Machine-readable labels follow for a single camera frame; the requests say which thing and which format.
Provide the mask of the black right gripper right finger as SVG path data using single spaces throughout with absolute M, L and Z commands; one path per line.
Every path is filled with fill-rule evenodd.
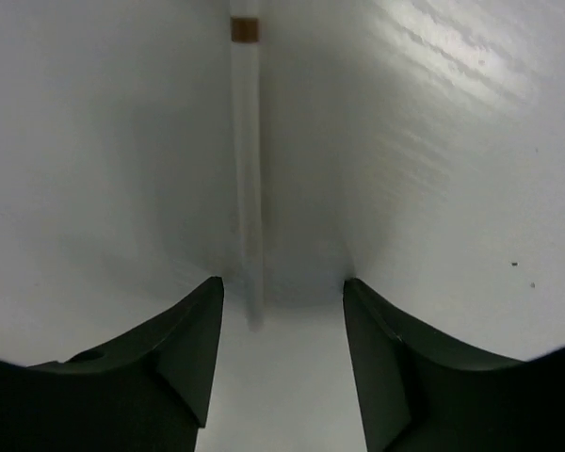
M 565 451 L 565 347 L 529 361 L 468 345 L 359 279 L 343 287 L 370 451 Z

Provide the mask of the tan makeup pencil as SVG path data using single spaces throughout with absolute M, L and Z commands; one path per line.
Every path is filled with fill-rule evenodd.
M 234 158 L 242 275 L 249 325 L 265 316 L 258 1 L 230 3 Z

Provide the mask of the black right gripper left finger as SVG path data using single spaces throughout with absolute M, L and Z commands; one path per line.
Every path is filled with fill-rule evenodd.
M 64 363 L 0 360 L 0 451 L 192 451 L 223 314 L 210 277 L 167 311 Z

